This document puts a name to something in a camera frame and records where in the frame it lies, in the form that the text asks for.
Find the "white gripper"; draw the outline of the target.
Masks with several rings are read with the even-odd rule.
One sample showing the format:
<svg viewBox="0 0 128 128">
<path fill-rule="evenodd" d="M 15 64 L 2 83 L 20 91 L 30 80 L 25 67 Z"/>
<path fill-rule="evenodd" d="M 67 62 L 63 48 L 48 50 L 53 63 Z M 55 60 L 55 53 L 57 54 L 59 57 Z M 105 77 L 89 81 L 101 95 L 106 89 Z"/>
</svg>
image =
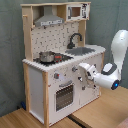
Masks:
<svg viewBox="0 0 128 128">
<path fill-rule="evenodd" d="M 85 86 L 92 86 L 94 84 L 94 77 L 98 73 L 94 65 L 88 63 L 80 63 L 79 70 L 82 77 L 82 82 Z"/>
</svg>

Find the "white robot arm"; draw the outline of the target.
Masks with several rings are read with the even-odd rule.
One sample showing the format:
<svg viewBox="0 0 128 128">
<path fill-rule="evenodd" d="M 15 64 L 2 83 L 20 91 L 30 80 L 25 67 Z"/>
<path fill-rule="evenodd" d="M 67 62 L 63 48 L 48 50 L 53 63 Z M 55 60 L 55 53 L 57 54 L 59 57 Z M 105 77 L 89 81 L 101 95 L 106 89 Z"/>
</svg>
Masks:
<svg viewBox="0 0 128 128">
<path fill-rule="evenodd" d="M 83 84 L 86 87 L 98 85 L 100 87 L 115 90 L 121 82 L 121 71 L 127 48 L 128 31 L 119 30 L 115 34 L 111 44 L 113 63 L 105 64 L 101 72 L 98 72 L 94 65 L 88 63 L 79 64 Z"/>
</svg>

